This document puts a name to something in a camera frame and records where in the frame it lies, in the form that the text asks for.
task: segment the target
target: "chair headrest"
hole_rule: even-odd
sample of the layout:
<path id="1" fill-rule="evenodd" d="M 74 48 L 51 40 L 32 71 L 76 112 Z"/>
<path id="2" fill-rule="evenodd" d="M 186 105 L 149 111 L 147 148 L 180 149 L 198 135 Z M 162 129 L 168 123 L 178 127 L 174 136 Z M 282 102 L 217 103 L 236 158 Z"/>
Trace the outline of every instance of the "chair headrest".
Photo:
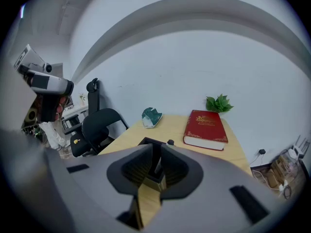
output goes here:
<path id="1" fill-rule="evenodd" d="M 88 92 L 94 92 L 98 89 L 98 81 L 97 78 L 93 79 L 90 83 L 86 85 L 86 89 Z"/>

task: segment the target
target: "black office chair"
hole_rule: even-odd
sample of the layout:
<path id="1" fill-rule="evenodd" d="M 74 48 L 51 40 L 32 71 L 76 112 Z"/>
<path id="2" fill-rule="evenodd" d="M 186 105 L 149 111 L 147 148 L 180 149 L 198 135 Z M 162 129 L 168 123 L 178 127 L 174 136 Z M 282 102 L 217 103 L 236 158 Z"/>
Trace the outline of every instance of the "black office chair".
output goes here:
<path id="1" fill-rule="evenodd" d="M 99 111 L 99 83 L 97 81 L 97 78 L 89 82 L 86 86 L 86 89 L 88 91 L 88 114 L 90 115 L 94 112 Z M 72 127 L 65 129 L 64 134 L 67 135 L 75 132 L 75 135 L 70 138 L 70 145 L 73 156 L 78 157 L 83 154 L 85 154 L 85 156 L 89 154 L 94 154 L 90 151 L 90 146 L 84 139 L 84 136 L 82 134 L 82 123 L 80 123 L 78 115 L 70 116 L 69 118 L 62 120 L 63 123 L 66 121 L 69 121 Z M 100 135 L 96 140 L 94 140 L 94 142 L 101 143 L 106 138 L 108 138 L 108 135 L 109 130 L 107 128 L 103 129 L 103 134 Z"/>
<path id="2" fill-rule="evenodd" d="M 82 122 L 82 133 L 86 142 L 92 147 L 95 154 L 101 152 L 108 145 L 100 146 L 98 139 L 107 137 L 107 126 L 117 121 L 121 121 L 125 128 L 128 129 L 127 124 L 118 112 L 113 109 L 106 108 L 88 115 Z"/>
<path id="3" fill-rule="evenodd" d="M 99 111 L 99 82 L 97 78 L 93 79 L 86 85 L 88 91 L 87 100 L 88 100 L 88 114 L 92 114 L 96 111 Z M 78 115 L 75 114 L 66 119 L 62 119 L 64 125 L 65 122 L 69 121 L 71 128 L 65 128 L 64 134 L 70 134 L 72 132 L 81 132 L 82 123 L 80 123 Z"/>

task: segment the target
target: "chair armrest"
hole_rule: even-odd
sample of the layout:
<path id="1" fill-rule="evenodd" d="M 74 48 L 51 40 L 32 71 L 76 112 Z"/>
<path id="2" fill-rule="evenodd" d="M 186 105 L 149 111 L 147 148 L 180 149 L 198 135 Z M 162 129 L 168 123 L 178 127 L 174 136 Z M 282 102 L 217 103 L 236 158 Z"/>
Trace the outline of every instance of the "chair armrest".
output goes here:
<path id="1" fill-rule="evenodd" d="M 71 128 L 64 130 L 64 134 L 70 134 L 74 131 L 81 130 L 81 126 L 82 126 L 82 123 L 76 124 L 76 125 L 72 126 Z"/>
<path id="2" fill-rule="evenodd" d="M 63 122 L 66 122 L 66 121 L 69 121 L 69 120 L 75 119 L 76 117 L 78 117 L 78 114 L 75 114 L 75 115 L 70 116 L 70 117 L 68 117 L 68 118 L 66 118 L 66 119 L 63 119 L 62 121 L 63 121 Z"/>

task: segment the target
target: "green plant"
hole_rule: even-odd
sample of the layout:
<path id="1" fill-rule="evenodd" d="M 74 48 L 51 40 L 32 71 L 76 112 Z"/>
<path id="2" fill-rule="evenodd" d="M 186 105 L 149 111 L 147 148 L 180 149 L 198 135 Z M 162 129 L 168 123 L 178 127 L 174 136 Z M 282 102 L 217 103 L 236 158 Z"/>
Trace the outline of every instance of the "green plant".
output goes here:
<path id="1" fill-rule="evenodd" d="M 212 97 L 206 97 L 206 109 L 208 111 L 220 113 L 229 111 L 233 107 L 234 106 L 229 104 L 229 99 L 227 99 L 227 96 L 223 96 L 222 94 L 217 97 L 216 100 Z"/>

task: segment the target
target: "red book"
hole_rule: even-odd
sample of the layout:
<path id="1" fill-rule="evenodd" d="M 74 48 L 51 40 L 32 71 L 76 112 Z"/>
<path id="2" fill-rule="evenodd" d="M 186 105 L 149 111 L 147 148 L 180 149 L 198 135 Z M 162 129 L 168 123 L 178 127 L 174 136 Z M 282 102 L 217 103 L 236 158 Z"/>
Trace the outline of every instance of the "red book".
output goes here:
<path id="1" fill-rule="evenodd" d="M 186 125 L 184 143 L 223 150 L 228 139 L 218 113 L 193 110 Z"/>

